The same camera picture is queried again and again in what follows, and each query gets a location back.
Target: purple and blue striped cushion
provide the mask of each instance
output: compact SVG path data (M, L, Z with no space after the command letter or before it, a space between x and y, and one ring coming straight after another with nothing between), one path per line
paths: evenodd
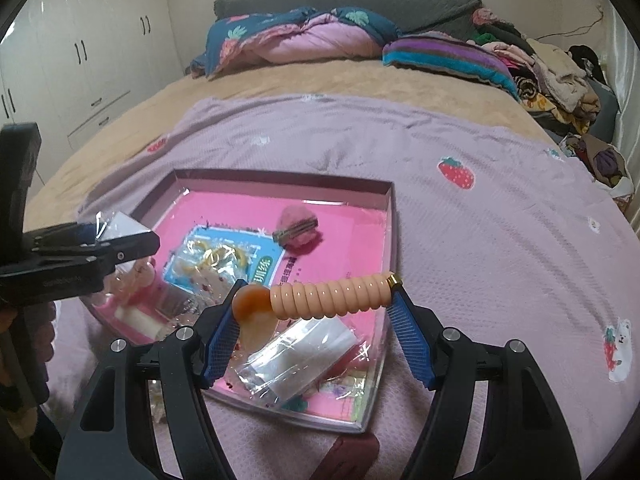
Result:
M489 84L518 99L516 83L497 56L439 32L405 36L389 43L383 50L382 63Z

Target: silver bolt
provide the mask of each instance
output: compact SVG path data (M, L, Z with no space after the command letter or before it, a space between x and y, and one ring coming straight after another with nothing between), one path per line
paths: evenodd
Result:
M127 342L124 339L116 339L111 343L111 350L114 352L122 352L127 347Z
M509 348L511 348L511 350L516 352L516 354L522 354L527 349L525 344L519 339L514 339L513 341L509 341Z
M444 332L442 332L442 336L447 341L457 341L460 339L460 332L455 328L446 328L444 329Z
M186 341L192 335L193 335L193 328L191 328L190 326L183 326L181 329L178 330L178 332L175 333L175 336L180 341Z

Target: white wardrobe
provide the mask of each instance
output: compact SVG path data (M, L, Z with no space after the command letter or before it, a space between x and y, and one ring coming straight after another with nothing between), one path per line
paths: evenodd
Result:
M46 183L100 129L181 75L166 0L28 0L0 44L0 118L38 123Z

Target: beige bed cover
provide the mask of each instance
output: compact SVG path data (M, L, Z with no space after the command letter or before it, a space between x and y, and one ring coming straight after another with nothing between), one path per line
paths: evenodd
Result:
M84 197L110 171L170 131L196 102L289 93L350 94L402 102L552 141L502 90L449 76L385 67L378 60L269 66L213 81L187 76L126 112L76 152L30 201L25 230L73 221Z

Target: headboard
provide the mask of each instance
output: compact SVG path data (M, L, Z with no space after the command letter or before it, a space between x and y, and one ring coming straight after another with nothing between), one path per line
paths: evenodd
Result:
M385 16L403 32L440 30L468 40L475 33L471 15L482 0L217 0L218 19L240 14L286 12L309 6L318 10L335 7L364 7Z

